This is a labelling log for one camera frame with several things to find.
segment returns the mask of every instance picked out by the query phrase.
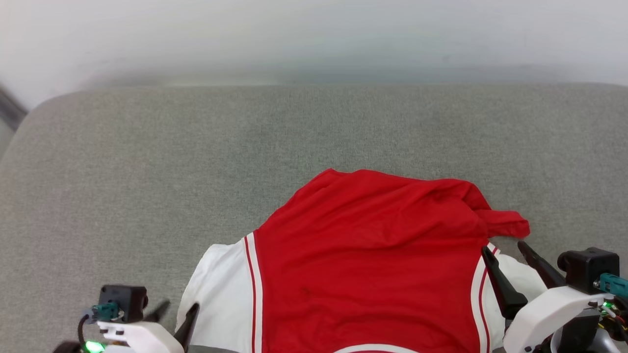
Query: green led light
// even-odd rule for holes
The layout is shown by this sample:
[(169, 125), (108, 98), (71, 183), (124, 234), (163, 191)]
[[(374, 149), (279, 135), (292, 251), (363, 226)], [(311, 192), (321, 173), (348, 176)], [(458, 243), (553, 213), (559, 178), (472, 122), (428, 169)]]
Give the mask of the green led light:
[(100, 353), (105, 351), (105, 346), (93, 341), (85, 342), (85, 348), (89, 350), (89, 353)]

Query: gray couch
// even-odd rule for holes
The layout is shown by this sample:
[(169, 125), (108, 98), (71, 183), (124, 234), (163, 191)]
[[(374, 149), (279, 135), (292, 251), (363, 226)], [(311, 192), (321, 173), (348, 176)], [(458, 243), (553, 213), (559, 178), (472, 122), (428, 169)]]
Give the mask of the gray couch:
[[(76, 338), (104, 283), (175, 309), (202, 254), (326, 168), (474, 182), (555, 262), (628, 264), (628, 88), (601, 84), (131, 88), (35, 109), (0, 163), (0, 350)], [(512, 239), (496, 239), (518, 257)], [(93, 327), (87, 337), (97, 338)]]

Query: red jersey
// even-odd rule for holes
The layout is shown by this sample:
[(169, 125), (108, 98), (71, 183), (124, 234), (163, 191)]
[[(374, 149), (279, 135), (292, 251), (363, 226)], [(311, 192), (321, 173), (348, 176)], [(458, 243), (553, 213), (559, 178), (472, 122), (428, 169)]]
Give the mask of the red jersey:
[[(480, 249), (528, 234), (469, 182), (327, 170), (241, 242), (210, 247), (179, 319), (199, 302), (192, 344), (237, 352), (490, 353), (504, 323)], [(544, 290), (498, 259), (524, 294)]]

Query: wire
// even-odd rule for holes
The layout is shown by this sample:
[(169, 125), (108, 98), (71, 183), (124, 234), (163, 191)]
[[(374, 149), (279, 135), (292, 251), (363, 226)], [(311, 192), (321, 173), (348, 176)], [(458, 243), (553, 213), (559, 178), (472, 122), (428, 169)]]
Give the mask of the wire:
[(78, 333), (78, 342), (80, 343), (80, 348), (87, 352), (87, 346), (85, 343), (85, 337), (83, 336), (83, 325), (85, 324), (85, 321), (87, 321), (87, 319), (89, 318), (89, 315), (85, 314), (80, 321), (78, 322), (78, 328), (77, 328), (77, 333)]
[(622, 326), (622, 324), (619, 322), (619, 320), (615, 321), (615, 324), (617, 325), (617, 328), (619, 329), (619, 332), (621, 333), (622, 338), (624, 339), (624, 342), (626, 342), (626, 344), (628, 344), (628, 334), (624, 330), (625, 327)]

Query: teal connector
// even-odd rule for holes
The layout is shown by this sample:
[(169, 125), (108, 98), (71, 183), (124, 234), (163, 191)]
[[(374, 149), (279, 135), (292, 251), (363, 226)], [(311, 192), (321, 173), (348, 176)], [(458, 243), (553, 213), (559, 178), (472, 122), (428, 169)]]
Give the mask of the teal connector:
[(628, 298), (628, 281), (610, 273), (600, 275), (600, 289), (613, 295)]
[(92, 306), (98, 321), (113, 321), (118, 318), (119, 308), (117, 303), (106, 303)]

